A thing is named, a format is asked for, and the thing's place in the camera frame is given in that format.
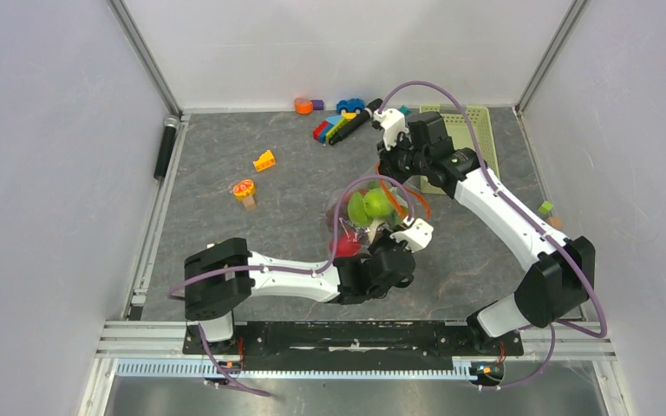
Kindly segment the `red apple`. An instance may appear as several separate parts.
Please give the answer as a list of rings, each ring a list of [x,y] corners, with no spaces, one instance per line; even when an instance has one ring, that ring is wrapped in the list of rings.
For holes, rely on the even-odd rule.
[[[334,257],[353,257],[361,248],[362,244],[356,234],[341,235],[336,241],[331,240],[329,243],[329,250]]]

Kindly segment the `green apple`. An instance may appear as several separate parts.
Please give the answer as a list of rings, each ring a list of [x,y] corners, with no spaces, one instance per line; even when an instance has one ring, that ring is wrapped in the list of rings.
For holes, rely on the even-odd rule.
[[[382,188],[371,189],[363,197],[364,210],[369,217],[385,218],[395,210]]]

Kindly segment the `clear zip bag orange zipper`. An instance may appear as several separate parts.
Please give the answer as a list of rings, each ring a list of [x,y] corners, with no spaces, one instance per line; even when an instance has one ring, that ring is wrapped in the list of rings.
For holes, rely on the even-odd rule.
[[[332,192],[324,210],[330,232],[329,255],[353,257],[379,237],[391,236],[417,252],[433,239],[427,200],[408,183],[400,186],[366,175],[355,185]]]

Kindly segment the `light green fruit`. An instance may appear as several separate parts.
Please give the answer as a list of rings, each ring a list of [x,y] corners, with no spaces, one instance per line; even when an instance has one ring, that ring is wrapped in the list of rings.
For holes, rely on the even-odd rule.
[[[349,221],[355,227],[368,227],[372,219],[364,210],[364,197],[360,192],[352,192],[347,204],[347,215]]]

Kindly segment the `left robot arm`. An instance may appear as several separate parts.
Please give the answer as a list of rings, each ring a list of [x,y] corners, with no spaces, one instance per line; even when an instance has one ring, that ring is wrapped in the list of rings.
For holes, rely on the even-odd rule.
[[[249,250],[245,239],[233,237],[187,257],[185,281],[168,295],[184,303],[186,320],[199,322],[206,344],[223,354],[238,341],[233,310],[249,298],[360,304],[381,299],[393,288],[408,287],[414,272],[413,253],[392,239],[327,264],[268,257]]]

